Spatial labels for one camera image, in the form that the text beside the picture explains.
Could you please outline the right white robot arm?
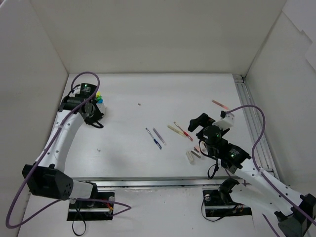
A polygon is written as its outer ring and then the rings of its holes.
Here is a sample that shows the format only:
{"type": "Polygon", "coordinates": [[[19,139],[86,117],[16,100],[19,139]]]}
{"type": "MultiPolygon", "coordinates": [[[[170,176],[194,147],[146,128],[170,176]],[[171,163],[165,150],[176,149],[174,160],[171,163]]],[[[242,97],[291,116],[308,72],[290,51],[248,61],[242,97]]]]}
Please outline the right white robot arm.
{"type": "Polygon", "coordinates": [[[204,155],[220,161],[224,169],[256,188],[251,190],[238,180],[228,178],[218,189],[220,201],[244,204],[264,215],[274,215],[286,237],[304,236],[316,218],[316,198],[291,189],[256,165],[248,152],[224,139],[223,136],[234,125],[235,116],[222,111],[220,117],[215,121],[203,113],[190,120],[188,130],[193,132],[201,126],[202,130],[196,136],[206,146],[204,155]]]}

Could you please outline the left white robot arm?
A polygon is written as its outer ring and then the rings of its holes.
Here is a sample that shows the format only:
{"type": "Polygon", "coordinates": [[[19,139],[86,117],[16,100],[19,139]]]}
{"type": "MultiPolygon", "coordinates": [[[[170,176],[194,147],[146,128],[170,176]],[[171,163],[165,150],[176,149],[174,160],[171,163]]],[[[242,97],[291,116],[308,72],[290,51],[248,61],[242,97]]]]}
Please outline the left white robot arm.
{"type": "Polygon", "coordinates": [[[35,170],[31,171],[33,166],[29,164],[22,170],[23,177],[30,176],[27,185],[33,195],[60,200],[80,198],[87,207],[98,203],[96,184],[76,181],[64,172],[68,152],[81,125],[103,128],[100,120],[104,105],[93,95],[95,89],[95,85],[82,83],[79,93],[62,100],[50,138],[34,163],[35,170]]]}

